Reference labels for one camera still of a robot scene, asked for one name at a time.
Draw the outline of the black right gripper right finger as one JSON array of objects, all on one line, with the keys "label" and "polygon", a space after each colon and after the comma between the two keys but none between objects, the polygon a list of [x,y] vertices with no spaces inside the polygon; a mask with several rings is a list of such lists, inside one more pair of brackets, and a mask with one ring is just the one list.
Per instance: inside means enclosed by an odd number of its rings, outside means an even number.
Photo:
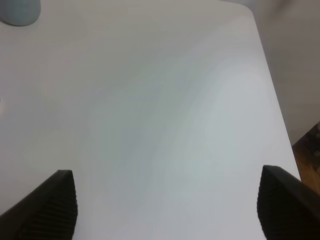
[{"label": "black right gripper right finger", "polygon": [[256,207],[267,240],[320,238],[320,196],[279,166],[262,167]]}]

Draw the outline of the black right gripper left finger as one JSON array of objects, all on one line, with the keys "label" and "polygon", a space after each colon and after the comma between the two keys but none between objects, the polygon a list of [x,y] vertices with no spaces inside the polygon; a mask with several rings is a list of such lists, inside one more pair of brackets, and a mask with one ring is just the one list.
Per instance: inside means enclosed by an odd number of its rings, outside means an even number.
[{"label": "black right gripper left finger", "polygon": [[73,172],[57,170],[0,216],[2,240],[71,240],[78,218]]}]

